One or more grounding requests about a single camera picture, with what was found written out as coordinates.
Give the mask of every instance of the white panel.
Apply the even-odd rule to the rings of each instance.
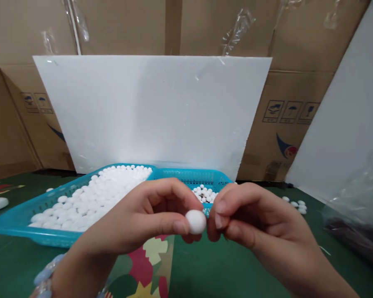
[[[236,179],[271,58],[35,56],[78,173],[116,162]]]
[[[286,181],[328,201],[352,172],[365,165],[372,150],[373,1],[315,115]]]

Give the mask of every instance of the plastic basket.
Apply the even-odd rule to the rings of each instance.
[[[224,186],[232,181],[222,172],[215,170],[161,168],[155,172],[154,180],[161,178],[178,178],[191,190],[203,184],[214,192],[220,192]],[[203,212],[208,217],[213,204],[203,203]]]
[[[47,208],[51,208],[55,203],[57,203],[60,196],[66,195],[69,197],[75,192],[76,189],[81,188],[84,185],[88,185],[88,182],[91,180],[91,176],[98,174],[98,172],[102,169],[110,166],[121,165],[131,166],[132,164],[114,163],[105,166],[8,210],[0,216],[0,234],[27,237],[38,244],[46,246],[55,246],[61,248],[71,247],[82,233],[29,227],[28,225],[30,224],[31,217],[37,213],[43,212]],[[135,165],[152,168],[153,171],[147,180],[152,180],[155,176],[155,172],[157,171],[156,167],[141,164]]]

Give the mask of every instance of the cardboard box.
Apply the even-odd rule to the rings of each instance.
[[[15,106],[42,166],[73,170],[61,128],[32,58],[50,53],[44,44],[44,31],[54,54],[77,54],[61,1],[0,1],[0,68]]]
[[[44,168],[74,170],[69,149],[35,65],[1,70]]]
[[[370,0],[306,0],[283,10],[272,40],[271,70],[336,72]],[[327,29],[328,13],[337,12],[337,27]]]
[[[50,39],[54,54],[76,54],[73,32],[61,1],[0,0],[0,66],[33,64],[33,55],[49,54],[44,31],[51,32],[55,39]]]
[[[231,56],[267,57],[280,1],[188,0],[182,2],[180,55],[221,55],[223,37],[233,29],[240,10],[248,9],[256,21]]]
[[[83,55],[164,55],[165,0],[73,3],[87,25],[89,41],[78,27]]]
[[[41,168],[0,73],[0,179]]]
[[[333,74],[270,72],[238,180],[284,181]]]

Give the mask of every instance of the light blue bead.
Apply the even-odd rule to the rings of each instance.
[[[53,295],[53,293],[48,290],[48,291],[44,291],[43,293],[39,294],[36,298],[51,298],[51,296]]]
[[[50,278],[53,271],[48,268],[44,268],[34,279],[34,285],[38,286],[41,282]]]
[[[63,259],[64,256],[65,256],[64,254],[57,255],[55,258],[53,258],[52,262],[58,263],[59,261]]]

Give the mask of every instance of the foam sheet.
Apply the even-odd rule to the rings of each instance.
[[[111,163],[235,180],[271,58],[34,56],[78,173]]]

